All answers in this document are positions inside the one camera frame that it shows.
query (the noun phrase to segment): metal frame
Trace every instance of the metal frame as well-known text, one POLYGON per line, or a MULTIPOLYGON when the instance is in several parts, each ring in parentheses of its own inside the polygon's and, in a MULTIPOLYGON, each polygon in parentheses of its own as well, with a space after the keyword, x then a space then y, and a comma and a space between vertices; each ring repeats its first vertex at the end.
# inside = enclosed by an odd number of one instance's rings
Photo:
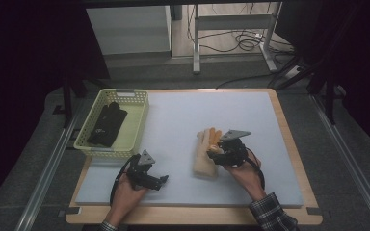
POLYGON ((277 2, 271 14, 249 15, 207 15, 199 16, 199 7, 195 5, 195 39, 194 39, 194 74, 200 73, 199 31, 235 30, 235 29, 267 29, 264 42, 259 47, 271 72, 277 68, 269 52, 269 43, 278 20, 280 2, 277 2))

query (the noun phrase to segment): dark fabric in basket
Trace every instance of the dark fabric in basket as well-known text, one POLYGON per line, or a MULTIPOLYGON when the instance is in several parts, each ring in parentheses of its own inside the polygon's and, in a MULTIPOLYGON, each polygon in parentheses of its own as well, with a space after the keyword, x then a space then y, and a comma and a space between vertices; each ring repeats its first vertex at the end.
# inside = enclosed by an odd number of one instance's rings
POLYGON ((127 112, 118 103, 104 105, 87 142, 111 147, 126 116, 127 112))

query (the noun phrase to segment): person's left hand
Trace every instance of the person's left hand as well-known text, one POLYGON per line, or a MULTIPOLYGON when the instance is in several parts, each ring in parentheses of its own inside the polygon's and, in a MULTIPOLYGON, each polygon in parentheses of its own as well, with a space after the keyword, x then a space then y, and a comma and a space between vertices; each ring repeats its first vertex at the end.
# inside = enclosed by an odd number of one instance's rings
POLYGON ((139 204, 146 192, 148 192, 147 188, 133 190, 130 180, 123 173, 114 194, 113 204, 105 220, 115 227, 119 226, 125 215, 139 204))

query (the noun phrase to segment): table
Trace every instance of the table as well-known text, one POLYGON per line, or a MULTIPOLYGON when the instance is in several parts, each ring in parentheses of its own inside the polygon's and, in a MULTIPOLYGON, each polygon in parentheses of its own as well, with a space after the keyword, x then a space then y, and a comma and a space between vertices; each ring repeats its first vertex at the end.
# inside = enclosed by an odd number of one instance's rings
MULTIPOLYGON (((271 98, 281 133, 286 143, 288 154, 295 170, 300 190, 303 195, 304 206, 296 209, 285 209, 285 212, 296 218, 299 224, 317 225, 323 220, 318 213, 319 208, 314 193, 308 182, 303 163, 301 161, 296 144, 294 143, 287 121, 284 117, 277 94, 274 90, 150 90, 149 92, 267 92, 271 98)), ((86 176, 92 158, 88 157, 81 172, 74 195, 69 204, 70 208, 79 208, 78 213, 67 214, 69 223, 94 224, 104 220, 109 206, 85 205, 78 206, 75 198, 86 176)), ((257 224, 249 209, 236 207, 160 207, 140 206, 126 216, 124 224, 215 224, 215 225, 249 225, 257 224)))

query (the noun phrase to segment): person's right hand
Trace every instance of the person's right hand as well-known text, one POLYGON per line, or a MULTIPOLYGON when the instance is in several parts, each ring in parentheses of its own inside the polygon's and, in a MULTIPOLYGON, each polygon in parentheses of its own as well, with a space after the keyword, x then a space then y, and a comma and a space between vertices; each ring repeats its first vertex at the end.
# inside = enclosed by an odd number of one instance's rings
MULTIPOLYGON (((249 158, 254 161, 259 167, 261 162, 254 154, 248 150, 249 158)), ((266 196, 263 188, 261 187, 260 177, 258 172, 249 164, 244 162, 239 167, 224 166, 235 180, 242 185, 253 201, 261 200, 266 196)))

